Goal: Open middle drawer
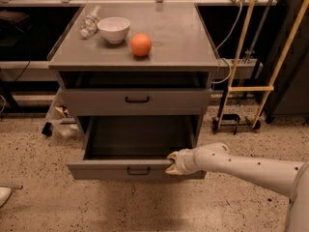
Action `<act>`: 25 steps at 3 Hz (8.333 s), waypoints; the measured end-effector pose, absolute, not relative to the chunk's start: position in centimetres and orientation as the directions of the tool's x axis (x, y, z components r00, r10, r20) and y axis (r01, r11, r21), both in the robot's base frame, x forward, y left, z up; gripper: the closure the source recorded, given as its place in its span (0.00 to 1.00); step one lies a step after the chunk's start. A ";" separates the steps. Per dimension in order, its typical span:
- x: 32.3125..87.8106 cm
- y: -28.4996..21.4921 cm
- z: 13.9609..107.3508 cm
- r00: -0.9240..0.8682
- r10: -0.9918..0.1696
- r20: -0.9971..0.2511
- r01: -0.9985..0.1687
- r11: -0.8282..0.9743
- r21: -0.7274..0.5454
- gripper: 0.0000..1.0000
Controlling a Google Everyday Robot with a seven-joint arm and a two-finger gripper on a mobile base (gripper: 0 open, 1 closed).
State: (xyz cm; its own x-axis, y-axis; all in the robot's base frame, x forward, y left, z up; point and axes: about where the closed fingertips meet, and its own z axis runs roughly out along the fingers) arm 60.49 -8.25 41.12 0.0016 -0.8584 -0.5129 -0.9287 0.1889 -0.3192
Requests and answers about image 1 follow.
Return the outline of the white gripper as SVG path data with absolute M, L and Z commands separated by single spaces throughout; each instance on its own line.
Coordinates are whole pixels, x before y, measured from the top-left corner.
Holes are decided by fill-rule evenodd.
M 175 164 L 169 166 L 165 173 L 169 175 L 189 175 L 197 171 L 197 166 L 194 161 L 194 151 L 182 149 L 175 151 L 167 156 L 168 160 L 174 160 Z

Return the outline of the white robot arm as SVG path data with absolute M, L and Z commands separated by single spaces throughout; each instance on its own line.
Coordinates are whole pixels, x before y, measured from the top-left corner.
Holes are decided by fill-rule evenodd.
M 223 143 L 181 149 L 167 159 L 170 175 L 228 174 L 289 198 L 284 232 L 309 232 L 309 162 L 233 156 Z

